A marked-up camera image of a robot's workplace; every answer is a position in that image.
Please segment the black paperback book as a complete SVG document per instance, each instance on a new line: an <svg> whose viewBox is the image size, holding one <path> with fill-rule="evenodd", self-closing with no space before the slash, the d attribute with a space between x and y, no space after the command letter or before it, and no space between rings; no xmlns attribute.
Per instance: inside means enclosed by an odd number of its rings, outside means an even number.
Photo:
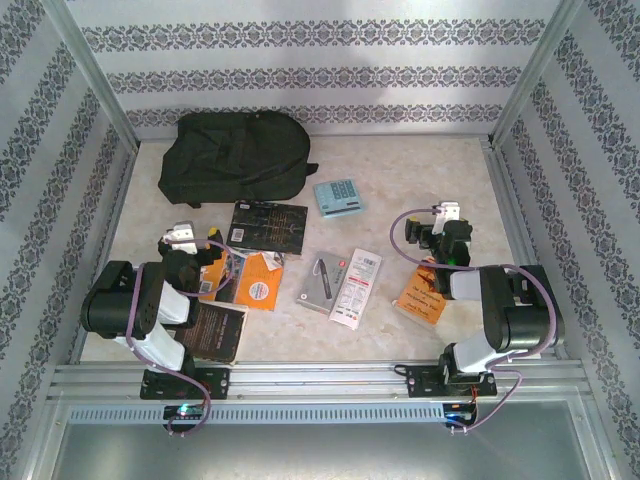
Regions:
<svg viewBox="0 0 640 480"><path fill-rule="evenodd" d="M174 339L192 357L233 365L248 313L246 306L200 302L195 308L195 325L177 330Z"/></svg>

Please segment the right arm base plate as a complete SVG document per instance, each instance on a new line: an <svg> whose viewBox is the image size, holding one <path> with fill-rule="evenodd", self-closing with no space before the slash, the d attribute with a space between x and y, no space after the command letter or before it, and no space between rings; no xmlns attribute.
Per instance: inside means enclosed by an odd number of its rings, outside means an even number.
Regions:
<svg viewBox="0 0 640 480"><path fill-rule="evenodd" d="M410 398L495 397L497 386L490 373L451 373L444 367L408 366L406 384Z"/></svg>

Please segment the aluminium corner post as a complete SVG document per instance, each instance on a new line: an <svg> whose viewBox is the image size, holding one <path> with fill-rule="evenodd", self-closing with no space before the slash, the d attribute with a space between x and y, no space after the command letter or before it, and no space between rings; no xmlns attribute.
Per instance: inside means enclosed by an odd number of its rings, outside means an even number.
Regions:
<svg viewBox="0 0 640 480"><path fill-rule="evenodd" d="M544 73L554 50L583 3L584 0L559 0L533 54L489 135L489 143L492 147L499 146L505 140L511 126L528 101L529 95Z"/></svg>
<svg viewBox="0 0 640 480"><path fill-rule="evenodd" d="M76 61L85 80L93 90L120 138L131 148L138 149L140 141L121 107L106 74L101 69L81 28L71 14L65 0L39 0L67 49Z"/></svg>

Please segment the right controller board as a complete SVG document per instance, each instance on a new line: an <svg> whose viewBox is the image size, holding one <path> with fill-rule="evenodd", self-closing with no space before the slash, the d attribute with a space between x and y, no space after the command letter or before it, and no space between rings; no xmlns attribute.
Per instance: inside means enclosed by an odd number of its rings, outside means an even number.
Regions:
<svg viewBox="0 0 640 480"><path fill-rule="evenodd" d="M477 418L477 405L475 403L446 403L443 405L444 417L454 426L471 426Z"/></svg>

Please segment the light blue calculator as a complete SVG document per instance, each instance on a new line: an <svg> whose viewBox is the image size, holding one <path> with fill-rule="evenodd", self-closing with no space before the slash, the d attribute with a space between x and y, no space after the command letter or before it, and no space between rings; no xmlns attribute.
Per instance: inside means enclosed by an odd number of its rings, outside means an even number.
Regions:
<svg viewBox="0 0 640 480"><path fill-rule="evenodd" d="M321 216L324 218L346 216L364 210L364 203L352 179L319 183L313 189Z"/></svg>

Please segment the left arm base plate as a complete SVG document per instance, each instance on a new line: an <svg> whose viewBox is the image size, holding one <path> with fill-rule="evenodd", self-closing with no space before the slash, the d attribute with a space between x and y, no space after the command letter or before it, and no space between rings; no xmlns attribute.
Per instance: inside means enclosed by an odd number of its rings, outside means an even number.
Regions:
<svg viewBox="0 0 640 480"><path fill-rule="evenodd" d="M212 400L224 400L230 382L227 368L197 368L195 381L205 387ZM203 392L174 375L145 370L139 396L142 400L203 400Z"/></svg>

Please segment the orange Huckleberry Finn paperback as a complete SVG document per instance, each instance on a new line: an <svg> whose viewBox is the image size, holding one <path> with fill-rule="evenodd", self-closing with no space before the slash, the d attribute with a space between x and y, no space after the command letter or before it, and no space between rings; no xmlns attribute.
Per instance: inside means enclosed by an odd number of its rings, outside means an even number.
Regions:
<svg viewBox="0 0 640 480"><path fill-rule="evenodd" d="M392 306L419 325L436 325L447 300L436 290L435 280L434 269L418 266Z"/></svg>

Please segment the grey metal sheet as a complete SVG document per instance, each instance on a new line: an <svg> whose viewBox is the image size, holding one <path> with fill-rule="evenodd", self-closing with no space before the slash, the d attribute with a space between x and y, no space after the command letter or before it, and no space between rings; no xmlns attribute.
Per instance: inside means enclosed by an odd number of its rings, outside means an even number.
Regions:
<svg viewBox="0 0 640 480"><path fill-rule="evenodd" d="M434 424L73 425L52 480L591 480L575 440L450 436Z"/></svg>

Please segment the orange book with round sticker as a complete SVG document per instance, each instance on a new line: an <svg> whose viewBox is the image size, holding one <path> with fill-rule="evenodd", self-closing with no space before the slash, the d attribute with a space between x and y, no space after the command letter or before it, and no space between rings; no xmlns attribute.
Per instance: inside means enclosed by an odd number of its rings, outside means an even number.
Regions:
<svg viewBox="0 0 640 480"><path fill-rule="evenodd" d="M284 273L283 254L278 252L234 250L200 270L200 291L217 289L229 275L231 280L203 301L237 304L253 309L273 311Z"/></svg>

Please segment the white refill packet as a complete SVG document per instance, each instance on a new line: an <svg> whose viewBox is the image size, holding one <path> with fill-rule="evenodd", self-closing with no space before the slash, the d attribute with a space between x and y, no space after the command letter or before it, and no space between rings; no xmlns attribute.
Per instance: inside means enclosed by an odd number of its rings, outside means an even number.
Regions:
<svg viewBox="0 0 640 480"><path fill-rule="evenodd" d="M333 322L356 330L369 300L383 258L375 253L356 248L345 278L329 314Z"/></svg>

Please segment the controller board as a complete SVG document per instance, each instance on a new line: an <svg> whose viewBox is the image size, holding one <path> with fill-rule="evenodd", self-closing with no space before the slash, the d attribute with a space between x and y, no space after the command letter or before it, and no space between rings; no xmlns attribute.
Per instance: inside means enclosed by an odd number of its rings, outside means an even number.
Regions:
<svg viewBox="0 0 640 480"><path fill-rule="evenodd" d="M471 426L477 418L477 405L475 403L446 403L443 405L444 417L454 426Z"/></svg>
<svg viewBox="0 0 640 480"><path fill-rule="evenodd" d="M163 419L169 420L184 420L184 421L199 421L205 412L205 409L200 405L181 404L166 406L163 412Z"/></svg>

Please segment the black hardcover notebook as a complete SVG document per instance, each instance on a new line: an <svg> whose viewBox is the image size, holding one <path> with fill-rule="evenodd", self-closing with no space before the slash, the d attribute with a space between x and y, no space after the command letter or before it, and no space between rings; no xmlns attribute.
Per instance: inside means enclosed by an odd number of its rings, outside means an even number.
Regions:
<svg viewBox="0 0 640 480"><path fill-rule="evenodd" d="M237 201L227 245L236 249L300 255L307 215L305 206Z"/></svg>

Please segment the grey pen box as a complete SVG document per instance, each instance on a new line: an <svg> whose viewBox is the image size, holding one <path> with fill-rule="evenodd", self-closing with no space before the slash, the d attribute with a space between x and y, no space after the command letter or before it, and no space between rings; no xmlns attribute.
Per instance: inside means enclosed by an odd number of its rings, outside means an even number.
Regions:
<svg viewBox="0 0 640 480"><path fill-rule="evenodd" d="M348 259L319 252L298 292L296 302L305 308L329 314L346 275Z"/></svg>

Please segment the aluminium side rail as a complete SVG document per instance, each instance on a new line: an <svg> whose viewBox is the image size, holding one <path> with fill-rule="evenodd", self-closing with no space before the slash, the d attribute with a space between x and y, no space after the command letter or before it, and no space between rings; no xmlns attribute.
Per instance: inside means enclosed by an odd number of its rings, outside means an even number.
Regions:
<svg viewBox="0 0 640 480"><path fill-rule="evenodd" d="M114 197L111 204L111 210L106 217L106 224L104 231L99 240L99 249L94 264L89 287L92 287L94 282L100 275L100 272L108 262L109 254L113 245L113 241L116 235L117 225L121 216L121 212L126 199L126 192L131 181L133 167L139 153L139 148L136 147L132 153L130 153L123 164L121 175L118 178L116 184L116 190L114 191ZM67 355L65 357L66 364L78 364L81 358L82 349L86 339L87 332L84 329L82 322L79 322L74 330L71 338L71 344Z"/></svg>
<svg viewBox="0 0 640 480"><path fill-rule="evenodd" d="M534 244L501 152L495 150L490 136L481 136L480 144L513 259L518 265L537 264Z"/></svg>

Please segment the black backpack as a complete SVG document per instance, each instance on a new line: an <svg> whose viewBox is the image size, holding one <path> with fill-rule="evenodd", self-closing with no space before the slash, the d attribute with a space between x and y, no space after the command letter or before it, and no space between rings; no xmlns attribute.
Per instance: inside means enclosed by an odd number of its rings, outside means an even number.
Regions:
<svg viewBox="0 0 640 480"><path fill-rule="evenodd" d="M158 188L172 204L295 197L319 165L310 137L291 116L271 110L189 113L164 154Z"/></svg>

